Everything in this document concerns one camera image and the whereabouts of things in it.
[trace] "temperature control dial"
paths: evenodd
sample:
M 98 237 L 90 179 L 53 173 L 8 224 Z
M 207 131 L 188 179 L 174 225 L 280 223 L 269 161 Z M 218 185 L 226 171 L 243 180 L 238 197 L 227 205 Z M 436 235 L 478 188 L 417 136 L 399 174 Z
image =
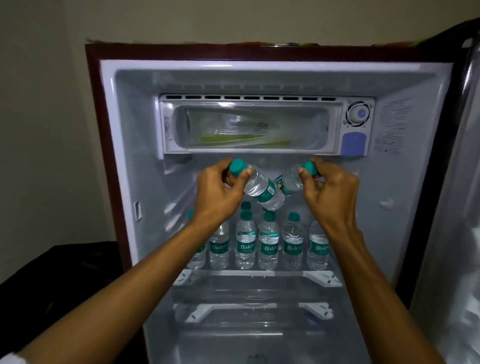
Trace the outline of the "temperature control dial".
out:
M 345 118 L 351 126 L 362 126 L 370 117 L 370 108 L 363 101 L 357 101 L 347 108 Z

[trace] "water bottle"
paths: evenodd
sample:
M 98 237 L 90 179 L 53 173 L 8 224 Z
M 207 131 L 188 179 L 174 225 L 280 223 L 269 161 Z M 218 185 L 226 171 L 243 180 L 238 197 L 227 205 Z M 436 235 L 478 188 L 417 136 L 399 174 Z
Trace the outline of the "water bottle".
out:
M 260 168 L 248 165 L 240 158 L 237 158 L 232 161 L 229 169 L 235 177 L 238 177 L 248 167 L 254 169 L 254 172 L 245 185 L 244 192 L 254 197 L 267 210 L 275 211 L 281 208 L 285 196 Z
M 303 189 L 303 184 L 297 172 L 299 167 L 305 168 L 305 170 L 312 176 L 318 174 L 314 163 L 310 161 L 303 163 L 301 166 L 294 165 L 290 167 L 288 170 L 280 174 L 275 180 L 277 187 L 283 192 L 284 195 L 288 196 Z
M 325 270 L 328 265 L 328 250 L 330 244 L 324 230 L 317 221 L 310 226 L 310 248 L 307 254 L 307 264 L 312 270 Z
M 285 268 L 290 270 L 298 270 L 301 267 L 304 230 L 299 222 L 300 214 L 290 212 L 288 221 L 283 228 L 282 258 Z
M 188 212 L 188 220 L 191 220 L 193 216 L 193 210 Z M 187 268 L 189 269 L 200 269 L 205 265 L 206 261 L 206 250 L 205 250 L 205 243 L 202 244 L 200 248 L 196 251 L 193 257 L 190 259 L 190 262 L 187 264 Z
M 240 269 L 250 269 L 255 264 L 255 240 L 257 227 L 252 219 L 252 212 L 243 210 L 237 222 L 237 248 L 235 263 Z
M 258 265 L 261 269 L 274 270 L 278 263 L 279 238 L 275 212 L 265 212 L 264 220 L 258 230 L 258 239 L 260 240 Z
M 240 210 L 251 210 L 252 204 L 249 201 L 243 201 L 240 205 Z
M 228 220 L 210 237 L 210 266 L 212 269 L 225 269 L 228 265 Z

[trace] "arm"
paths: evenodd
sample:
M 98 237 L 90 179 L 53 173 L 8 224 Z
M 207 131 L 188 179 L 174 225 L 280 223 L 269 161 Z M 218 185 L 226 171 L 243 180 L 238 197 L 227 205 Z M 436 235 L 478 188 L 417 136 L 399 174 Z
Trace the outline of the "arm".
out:
M 444 364 L 367 250 L 355 222 L 358 178 L 319 158 L 312 161 L 325 183 L 299 169 L 304 197 L 337 256 L 372 362 Z
M 228 189 L 231 159 L 199 173 L 190 223 L 127 273 L 68 313 L 19 355 L 33 364 L 111 363 L 150 316 L 199 246 L 241 202 L 252 171 Z

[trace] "hand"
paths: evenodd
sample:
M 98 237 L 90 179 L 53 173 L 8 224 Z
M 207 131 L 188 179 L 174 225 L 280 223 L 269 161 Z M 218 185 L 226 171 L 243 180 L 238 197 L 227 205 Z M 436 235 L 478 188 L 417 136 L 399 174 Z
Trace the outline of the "hand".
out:
M 244 170 L 236 179 L 227 181 L 228 166 L 232 159 L 225 159 L 201 171 L 197 176 L 197 199 L 192 220 L 220 226 L 238 208 L 243 189 L 253 173 Z
M 327 235 L 344 232 L 360 233 L 355 221 L 355 202 L 359 179 L 338 165 L 316 157 L 312 162 L 325 182 L 315 181 L 303 168 L 298 173 L 303 183 L 303 196 L 310 211 Z

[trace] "white sleeve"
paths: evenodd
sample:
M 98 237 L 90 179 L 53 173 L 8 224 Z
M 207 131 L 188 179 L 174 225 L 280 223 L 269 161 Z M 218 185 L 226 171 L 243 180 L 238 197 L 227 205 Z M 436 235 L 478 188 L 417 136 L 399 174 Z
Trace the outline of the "white sleeve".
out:
M 28 364 L 25 359 L 22 359 L 19 356 L 16 356 L 13 353 L 5 355 L 0 359 L 0 364 Z

